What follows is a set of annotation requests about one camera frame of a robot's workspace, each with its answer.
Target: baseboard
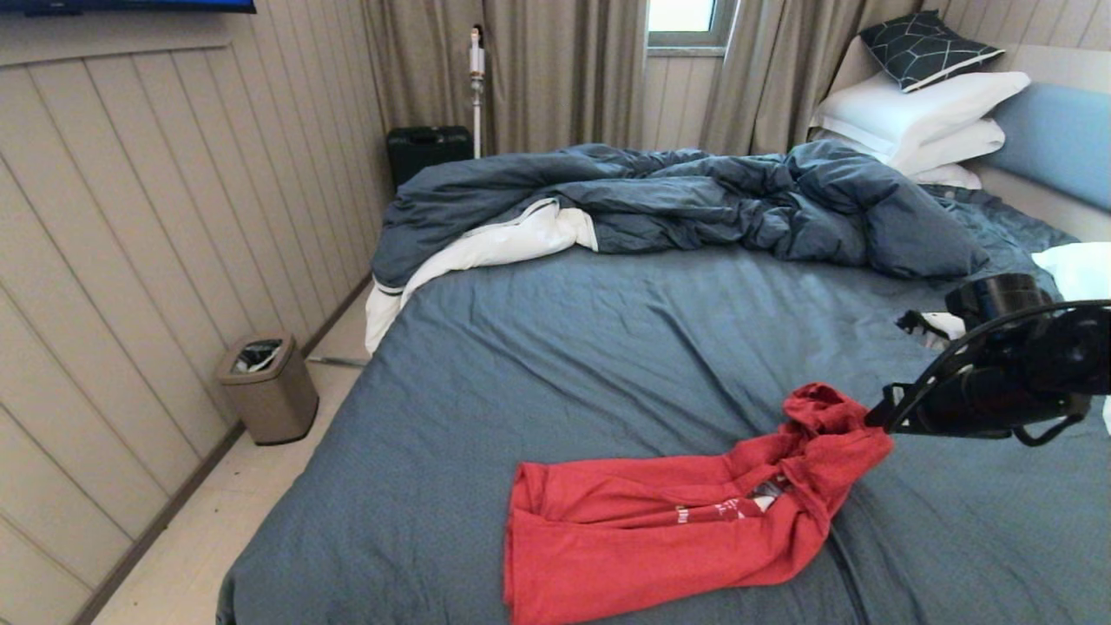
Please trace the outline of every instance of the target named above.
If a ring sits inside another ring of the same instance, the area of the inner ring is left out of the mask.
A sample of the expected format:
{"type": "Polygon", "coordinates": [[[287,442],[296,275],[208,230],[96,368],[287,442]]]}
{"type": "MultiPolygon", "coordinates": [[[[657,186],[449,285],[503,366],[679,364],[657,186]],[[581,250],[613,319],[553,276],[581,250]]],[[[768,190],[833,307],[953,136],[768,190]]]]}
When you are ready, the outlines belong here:
{"type": "Polygon", "coordinates": [[[359,280],[354,290],[349,292],[348,295],[343,298],[343,301],[341,301],[340,304],[336,306],[336,310],[332,311],[332,315],[324,321],[324,325],[320,326],[320,330],[313,333],[312,336],[309,337],[309,341],[304,342],[304,345],[301,347],[301,356],[308,359],[309,354],[312,354],[312,351],[317,349],[317,345],[319,345],[321,340],[324,339],[324,335],[332,330],[336,322],[340,321],[340,317],[343,316],[347,309],[350,308],[351,304],[354,303],[354,300],[359,298],[359,293],[367,288],[367,284],[370,283],[372,276],[373,274],[368,272],[361,280],[359,280]]]}
{"type": "Polygon", "coordinates": [[[131,544],[131,548],[128,553],[123,554],[120,562],[117,563],[112,572],[108,574],[108,577],[97,587],[89,597],[89,601],[84,603],[81,607],[81,612],[78,613],[77,618],[73,619],[73,625],[90,625],[100,611],[103,609],[108,599],[112,598],[116,591],[123,584],[131,569],[139,564],[142,556],[147,554],[147,550],[150,550],[154,541],[162,535],[162,532],[170,526],[170,521],[178,514],[189,497],[197,492],[197,488],[204,482],[204,478],[212,473],[212,470],[223,460],[223,456],[231,451],[231,447],[239,441],[239,437],[247,432],[243,427],[243,423],[239,422],[232,426],[231,431],[223,437],[223,441],[216,446],[214,450],[204,458],[201,466],[197,467],[197,471],[189,476],[189,481],[173,494],[173,497],[162,507],[162,511],[158,513],[154,517],[153,523],[151,523],[147,531],[139,536],[139,540],[131,544]]]}

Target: red hoodie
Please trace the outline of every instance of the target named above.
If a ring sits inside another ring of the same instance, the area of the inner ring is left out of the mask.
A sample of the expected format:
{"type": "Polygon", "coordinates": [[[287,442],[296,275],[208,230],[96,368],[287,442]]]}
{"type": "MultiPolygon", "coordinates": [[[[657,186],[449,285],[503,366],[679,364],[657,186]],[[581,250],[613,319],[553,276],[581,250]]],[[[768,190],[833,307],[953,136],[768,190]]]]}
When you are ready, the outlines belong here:
{"type": "Polygon", "coordinates": [[[818,554],[852,484],[892,450],[822,384],[791,421],[722,456],[521,463],[506,531],[513,625],[560,625],[729,586],[785,582],[818,554]]]}

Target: black suitcase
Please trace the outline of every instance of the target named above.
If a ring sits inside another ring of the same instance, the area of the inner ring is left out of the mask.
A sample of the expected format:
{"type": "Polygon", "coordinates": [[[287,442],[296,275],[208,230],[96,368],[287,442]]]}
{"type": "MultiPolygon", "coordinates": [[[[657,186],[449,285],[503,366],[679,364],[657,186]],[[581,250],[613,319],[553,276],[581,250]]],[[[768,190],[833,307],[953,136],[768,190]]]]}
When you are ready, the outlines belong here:
{"type": "Polygon", "coordinates": [[[393,188],[430,164],[467,160],[474,155],[474,140],[463,125],[394,128],[386,137],[393,188]]]}

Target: television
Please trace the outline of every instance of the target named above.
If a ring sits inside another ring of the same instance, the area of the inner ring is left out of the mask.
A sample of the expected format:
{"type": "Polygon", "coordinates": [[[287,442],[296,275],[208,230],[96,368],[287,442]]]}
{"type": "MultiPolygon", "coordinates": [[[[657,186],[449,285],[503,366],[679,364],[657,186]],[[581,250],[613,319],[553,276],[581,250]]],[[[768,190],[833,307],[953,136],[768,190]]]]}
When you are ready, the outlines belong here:
{"type": "Polygon", "coordinates": [[[0,0],[0,12],[76,16],[86,11],[256,12],[254,0],[0,0]]]}

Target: trash bin lid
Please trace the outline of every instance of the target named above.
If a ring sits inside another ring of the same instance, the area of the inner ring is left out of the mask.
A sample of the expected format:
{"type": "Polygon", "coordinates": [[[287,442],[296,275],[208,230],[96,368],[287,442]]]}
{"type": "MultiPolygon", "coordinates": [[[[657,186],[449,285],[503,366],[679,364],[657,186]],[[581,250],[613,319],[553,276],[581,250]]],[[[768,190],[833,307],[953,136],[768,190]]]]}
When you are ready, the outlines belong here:
{"type": "Polygon", "coordinates": [[[297,341],[293,339],[291,333],[256,334],[243,337],[236,343],[236,345],[233,345],[224,355],[223,360],[220,361],[220,365],[216,370],[216,380],[223,386],[258,384],[260,382],[273,380],[281,374],[282,370],[286,369],[286,364],[289,363],[289,359],[293,355],[294,350],[297,350],[297,341]],[[270,363],[257,372],[240,373],[236,371],[236,362],[239,360],[240,353],[243,352],[248,345],[262,342],[280,343],[278,352],[274,354],[270,363]]]}

